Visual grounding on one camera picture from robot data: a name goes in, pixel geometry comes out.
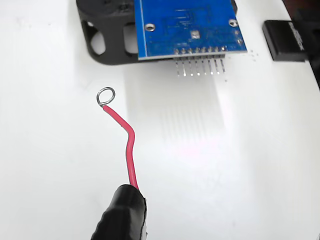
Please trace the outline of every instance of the red wire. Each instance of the red wire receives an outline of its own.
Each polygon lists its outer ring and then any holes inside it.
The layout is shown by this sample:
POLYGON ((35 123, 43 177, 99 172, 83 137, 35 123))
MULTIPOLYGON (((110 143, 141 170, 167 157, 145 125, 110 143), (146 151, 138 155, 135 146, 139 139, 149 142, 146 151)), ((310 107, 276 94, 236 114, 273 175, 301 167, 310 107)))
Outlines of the red wire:
POLYGON ((135 143, 135 131, 133 128, 116 113, 112 108, 108 106, 103 106, 103 110, 109 114, 121 127, 126 130, 128 133, 128 141, 126 143, 125 157, 126 157, 126 166, 128 168, 129 182, 136 189, 139 189, 134 165, 133 149, 135 143))

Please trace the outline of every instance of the mounting hole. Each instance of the mounting hole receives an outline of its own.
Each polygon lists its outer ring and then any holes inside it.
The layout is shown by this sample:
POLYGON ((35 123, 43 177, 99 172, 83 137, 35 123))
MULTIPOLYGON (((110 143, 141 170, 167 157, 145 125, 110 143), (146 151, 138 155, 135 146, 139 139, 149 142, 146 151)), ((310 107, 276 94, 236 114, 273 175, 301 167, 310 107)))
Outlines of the mounting hole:
POLYGON ((238 21, 235 19, 230 19, 229 20, 229 25, 233 28, 238 27, 238 21))
POLYGON ((153 32, 156 29, 156 25, 154 25, 153 23, 147 23, 146 25, 144 25, 144 29, 148 32, 153 32))

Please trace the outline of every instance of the blue circuit board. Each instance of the blue circuit board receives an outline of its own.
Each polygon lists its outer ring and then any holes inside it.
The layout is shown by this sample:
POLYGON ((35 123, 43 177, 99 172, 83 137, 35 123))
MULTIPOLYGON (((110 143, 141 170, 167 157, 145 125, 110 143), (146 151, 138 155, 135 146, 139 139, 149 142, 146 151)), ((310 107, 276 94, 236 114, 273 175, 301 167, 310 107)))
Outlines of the blue circuit board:
POLYGON ((134 0, 139 60, 246 52, 230 0, 134 0))

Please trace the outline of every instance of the wire loop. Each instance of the wire loop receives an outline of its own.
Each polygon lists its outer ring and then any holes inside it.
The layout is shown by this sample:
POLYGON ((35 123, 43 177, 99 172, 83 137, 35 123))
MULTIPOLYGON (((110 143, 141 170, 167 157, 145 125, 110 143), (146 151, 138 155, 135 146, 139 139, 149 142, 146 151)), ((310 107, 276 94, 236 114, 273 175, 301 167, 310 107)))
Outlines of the wire loop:
POLYGON ((104 107, 106 105, 108 105, 109 103, 111 103, 116 97, 116 92, 115 90, 112 88, 112 87, 105 87, 105 88, 102 88, 96 95, 96 101, 98 102, 99 106, 100 107, 104 107), (108 101, 104 101, 104 102, 100 102, 100 95, 104 92, 104 91, 107 91, 107 90, 110 90, 112 92, 112 97, 108 100, 108 101))

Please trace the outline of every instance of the black component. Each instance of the black component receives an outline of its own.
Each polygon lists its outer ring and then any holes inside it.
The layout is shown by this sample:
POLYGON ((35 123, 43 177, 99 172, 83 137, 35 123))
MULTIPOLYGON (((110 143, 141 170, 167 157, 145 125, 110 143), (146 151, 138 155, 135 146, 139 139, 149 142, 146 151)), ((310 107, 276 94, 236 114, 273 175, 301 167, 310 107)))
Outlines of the black component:
POLYGON ((125 48, 124 27, 135 24, 133 0, 76 0, 78 13, 90 56, 102 64, 120 65, 138 62, 138 54, 125 48), (105 52, 97 54, 91 40, 101 32, 105 52))
POLYGON ((237 3, 236 3, 236 0, 231 0, 231 4, 232 4, 233 11, 234 11, 235 15, 237 15, 238 6, 237 6, 237 3))
POLYGON ((147 204, 140 191, 122 185, 114 193, 91 240, 145 240, 147 204))
POLYGON ((308 58, 291 21, 268 20, 262 30, 274 61, 304 62, 308 58))
POLYGON ((299 9, 293 20, 301 34, 314 75, 320 84, 320 11, 299 9))

